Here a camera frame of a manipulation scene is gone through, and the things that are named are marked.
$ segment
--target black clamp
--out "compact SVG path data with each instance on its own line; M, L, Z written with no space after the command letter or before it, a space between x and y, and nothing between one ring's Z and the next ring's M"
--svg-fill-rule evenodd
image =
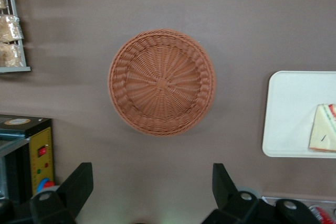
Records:
M92 191L92 164L81 163L56 191L44 191L18 206L1 199L0 224L75 224Z
M213 166L213 194L218 209L202 224L320 224L309 208L293 199L275 206L247 191L238 191L223 164Z

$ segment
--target toaster oven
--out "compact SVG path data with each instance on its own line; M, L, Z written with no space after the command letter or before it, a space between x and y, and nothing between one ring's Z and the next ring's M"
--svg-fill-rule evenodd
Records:
M54 185L51 119L0 114L0 198L22 204Z

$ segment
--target yellow control panel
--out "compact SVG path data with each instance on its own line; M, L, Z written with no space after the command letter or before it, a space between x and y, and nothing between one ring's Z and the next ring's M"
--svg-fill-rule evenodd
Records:
M52 152L51 127L30 137L29 154L33 195L42 190L43 187L54 185Z

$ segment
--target basket center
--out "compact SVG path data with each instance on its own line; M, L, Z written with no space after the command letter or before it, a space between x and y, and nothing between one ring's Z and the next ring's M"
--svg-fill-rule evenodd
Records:
M166 89L168 86L168 80L166 80L165 78L160 78L157 81L156 86L158 89Z

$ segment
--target gray surface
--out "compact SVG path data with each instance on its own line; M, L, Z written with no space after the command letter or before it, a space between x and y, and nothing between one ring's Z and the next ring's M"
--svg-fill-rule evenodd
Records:
M0 77L0 112L55 119L59 181L93 163L81 224L200 223L215 208L214 162L265 196L335 199L336 160L261 150L269 77L336 70L335 1L16 0L32 72ZM216 70L211 110L176 137L131 129L108 95L113 56L153 28L200 41Z

